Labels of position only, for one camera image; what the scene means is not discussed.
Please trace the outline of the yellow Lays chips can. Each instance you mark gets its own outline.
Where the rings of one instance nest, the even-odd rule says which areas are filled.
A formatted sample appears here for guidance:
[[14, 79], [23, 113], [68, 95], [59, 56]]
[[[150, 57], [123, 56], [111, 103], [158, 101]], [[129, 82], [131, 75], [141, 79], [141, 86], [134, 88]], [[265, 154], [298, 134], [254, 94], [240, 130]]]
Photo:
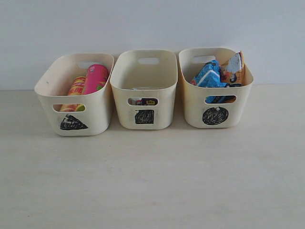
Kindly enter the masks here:
[[[68, 92], [68, 96], [82, 95], [85, 79], [85, 76], [75, 78]], [[60, 108], [60, 112], [81, 112], [84, 110], [85, 106], [83, 104], [63, 104]]]

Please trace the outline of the purple drink carton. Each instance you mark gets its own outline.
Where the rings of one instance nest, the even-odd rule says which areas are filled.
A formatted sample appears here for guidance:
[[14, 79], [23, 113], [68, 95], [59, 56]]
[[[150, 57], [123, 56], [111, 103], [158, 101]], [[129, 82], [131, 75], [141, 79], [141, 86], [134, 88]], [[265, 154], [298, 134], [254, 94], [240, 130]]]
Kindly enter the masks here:
[[142, 98], [141, 103], [142, 103], [142, 105], [155, 106], [158, 104], [158, 99], [157, 98]]

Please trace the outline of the cream plastic bin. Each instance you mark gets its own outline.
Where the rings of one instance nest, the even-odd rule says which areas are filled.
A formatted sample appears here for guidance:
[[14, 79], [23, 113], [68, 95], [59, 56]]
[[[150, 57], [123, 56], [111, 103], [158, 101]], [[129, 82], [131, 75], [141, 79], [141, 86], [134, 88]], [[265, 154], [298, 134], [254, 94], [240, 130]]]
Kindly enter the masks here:
[[110, 82], [85, 95], [68, 95], [74, 79], [85, 76], [93, 64], [112, 73], [114, 57], [106, 53], [77, 53], [58, 58], [36, 83], [37, 94], [53, 131], [61, 136], [89, 136], [104, 132], [110, 125], [113, 95]]
[[[196, 128], [229, 128], [239, 123], [253, 83], [253, 76], [247, 66], [245, 80], [241, 87], [202, 88], [190, 84], [190, 81], [202, 69], [205, 62], [196, 62], [194, 57], [206, 56], [215, 58], [220, 64], [225, 63], [236, 52], [227, 48], [209, 47], [182, 50], [178, 54], [179, 83], [184, 118]], [[235, 96], [232, 103], [209, 104], [208, 96]]]
[[[176, 55], [166, 50], [122, 53], [110, 78], [120, 124], [127, 129], [160, 130], [173, 120], [178, 83]], [[155, 106], [132, 106], [129, 98], [157, 98]]]

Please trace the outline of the left cream plastic bin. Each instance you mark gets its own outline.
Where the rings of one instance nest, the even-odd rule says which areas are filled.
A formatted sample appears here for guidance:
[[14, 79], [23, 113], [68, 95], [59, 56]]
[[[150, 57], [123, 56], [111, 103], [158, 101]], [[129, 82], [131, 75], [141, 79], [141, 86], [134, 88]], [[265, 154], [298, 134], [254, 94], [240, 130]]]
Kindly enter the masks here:
[[68, 95], [74, 79], [85, 76], [93, 64], [112, 73], [114, 57], [106, 53], [77, 53], [58, 58], [36, 83], [37, 94], [53, 131], [61, 136], [89, 136], [104, 132], [110, 125], [113, 95], [110, 82], [85, 95]]

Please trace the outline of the white milk carton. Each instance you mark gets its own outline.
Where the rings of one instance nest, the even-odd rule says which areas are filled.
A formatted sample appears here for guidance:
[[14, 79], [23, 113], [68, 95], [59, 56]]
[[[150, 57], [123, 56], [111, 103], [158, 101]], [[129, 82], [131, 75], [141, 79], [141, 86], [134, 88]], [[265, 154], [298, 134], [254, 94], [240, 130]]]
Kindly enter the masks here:
[[142, 105], [142, 99], [141, 98], [129, 98], [128, 104], [132, 106], [140, 106]]

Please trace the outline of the blue instant noodle packet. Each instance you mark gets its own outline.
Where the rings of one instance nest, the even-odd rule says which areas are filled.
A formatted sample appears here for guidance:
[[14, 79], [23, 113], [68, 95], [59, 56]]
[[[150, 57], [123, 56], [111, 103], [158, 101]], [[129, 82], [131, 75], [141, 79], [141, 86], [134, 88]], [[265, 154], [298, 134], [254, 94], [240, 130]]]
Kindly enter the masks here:
[[[204, 64], [199, 73], [190, 81], [190, 84], [202, 88], [226, 88], [228, 83], [221, 82], [220, 66], [217, 60]], [[224, 104], [227, 96], [208, 96], [205, 99], [207, 104]]]

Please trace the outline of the right cream plastic bin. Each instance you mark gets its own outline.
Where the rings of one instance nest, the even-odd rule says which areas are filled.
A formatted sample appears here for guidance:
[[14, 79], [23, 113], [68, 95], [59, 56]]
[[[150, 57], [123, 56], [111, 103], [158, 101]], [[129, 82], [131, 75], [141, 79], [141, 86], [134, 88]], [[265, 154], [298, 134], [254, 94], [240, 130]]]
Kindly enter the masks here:
[[[196, 128], [229, 128], [239, 123], [253, 83], [253, 76], [247, 66], [245, 80], [241, 87], [202, 88], [190, 84], [190, 81], [202, 69], [205, 62], [196, 62], [194, 57], [206, 56], [215, 58], [220, 64], [225, 63], [236, 52], [227, 48], [209, 47], [182, 50], [178, 54], [179, 83], [184, 118]], [[209, 104], [208, 96], [235, 96], [232, 103]]]

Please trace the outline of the pink Lays chips can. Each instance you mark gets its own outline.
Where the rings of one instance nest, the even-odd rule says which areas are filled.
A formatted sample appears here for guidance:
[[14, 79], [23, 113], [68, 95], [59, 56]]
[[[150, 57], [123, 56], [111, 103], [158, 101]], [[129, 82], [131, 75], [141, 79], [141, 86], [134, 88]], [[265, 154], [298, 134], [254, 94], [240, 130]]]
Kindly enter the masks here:
[[84, 85], [81, 93], [82, 97], [88, 97], [101, 90], [107, 83], [109, 77], [108, 69], [102, 64], [91, 65], [84, 77]]

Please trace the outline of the middle cream plastic bin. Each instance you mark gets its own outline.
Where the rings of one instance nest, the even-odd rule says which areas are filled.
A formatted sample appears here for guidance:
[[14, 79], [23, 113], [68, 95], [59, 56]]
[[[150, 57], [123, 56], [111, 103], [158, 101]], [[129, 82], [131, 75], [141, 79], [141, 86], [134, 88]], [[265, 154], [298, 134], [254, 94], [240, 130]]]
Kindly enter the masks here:
[[[122, 53], [110, 78], [120, 124], [127, 129], [160, 130], [173, 120], [178, 83], [176, 55], [166, 50]], [[157, 98], [155, 106], [132, 106], [129, 98]]]

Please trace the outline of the orange black noodle packet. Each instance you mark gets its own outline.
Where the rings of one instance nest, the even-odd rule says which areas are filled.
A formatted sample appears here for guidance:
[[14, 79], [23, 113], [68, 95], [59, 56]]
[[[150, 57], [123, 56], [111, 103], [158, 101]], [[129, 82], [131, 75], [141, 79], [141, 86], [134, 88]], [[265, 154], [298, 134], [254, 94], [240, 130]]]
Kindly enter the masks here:
[[234, 54], [225, 63], [218, 66], [219, 80], [217, 88], [241, 87], [244, 82], [244, 55], [242, 51]]

